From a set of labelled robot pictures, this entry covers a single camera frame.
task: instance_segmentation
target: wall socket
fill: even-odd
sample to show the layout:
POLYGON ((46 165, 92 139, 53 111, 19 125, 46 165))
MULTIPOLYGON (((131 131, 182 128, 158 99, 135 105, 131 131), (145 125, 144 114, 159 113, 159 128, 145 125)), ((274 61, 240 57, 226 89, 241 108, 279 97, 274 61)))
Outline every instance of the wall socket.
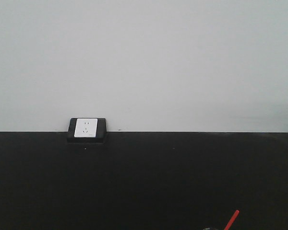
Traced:
POLYGON ((97 131, 97 118, 78 118, 76 122, 75 138, 94 138, 97 131))
POLYGON ((72 118, 67 132, 67 142, 103 143, 106 134, 105 118, 72 118))

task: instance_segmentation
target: white outlet faceplate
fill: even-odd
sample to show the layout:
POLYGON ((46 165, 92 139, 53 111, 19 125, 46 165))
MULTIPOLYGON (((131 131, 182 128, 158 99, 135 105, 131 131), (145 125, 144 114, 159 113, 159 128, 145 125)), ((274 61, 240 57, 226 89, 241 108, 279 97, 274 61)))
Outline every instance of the white outlet faceplate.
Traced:
POLYGON ((75 138, 95 138, 97 130, 96 118, 78 118, 75 128, 75 138))

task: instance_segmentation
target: white wall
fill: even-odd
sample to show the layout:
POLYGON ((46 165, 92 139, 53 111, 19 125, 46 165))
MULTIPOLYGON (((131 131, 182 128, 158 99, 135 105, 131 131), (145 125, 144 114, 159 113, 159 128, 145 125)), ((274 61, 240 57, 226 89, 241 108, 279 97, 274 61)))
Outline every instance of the white wall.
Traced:
POLYGON ((0 0, 0 131, 288 132, 288 0, 0 0))

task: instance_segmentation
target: red straw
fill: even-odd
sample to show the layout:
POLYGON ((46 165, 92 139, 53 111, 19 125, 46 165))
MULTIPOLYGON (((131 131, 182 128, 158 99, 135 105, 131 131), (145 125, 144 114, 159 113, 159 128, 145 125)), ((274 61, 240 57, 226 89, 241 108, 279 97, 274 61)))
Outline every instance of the red straw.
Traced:
POLYGON ((224 230, 229 230, 229 228, 231 227, 232 223, 237 218, 238 214, 239 214, 239 210, 236 210, 234 215, 232 215, 232 217, 230 218, 230 220, 229 220, 228 224, 226 225, 226 227, 224 228, 224 230))

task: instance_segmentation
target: electrical outlet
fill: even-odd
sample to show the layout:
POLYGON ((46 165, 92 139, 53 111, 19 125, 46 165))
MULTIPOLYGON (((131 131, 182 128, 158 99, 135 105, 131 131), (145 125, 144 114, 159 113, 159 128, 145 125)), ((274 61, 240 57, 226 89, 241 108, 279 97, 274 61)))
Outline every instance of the electrical outlet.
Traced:
POLYGON ((72 118, 68 127, 69 143, 104 143, 107 135, 105 118, 72 118))
POLYGON ((75 138, 94 138, 97 131, 96 118, 78 118, 75 128, 75 138))

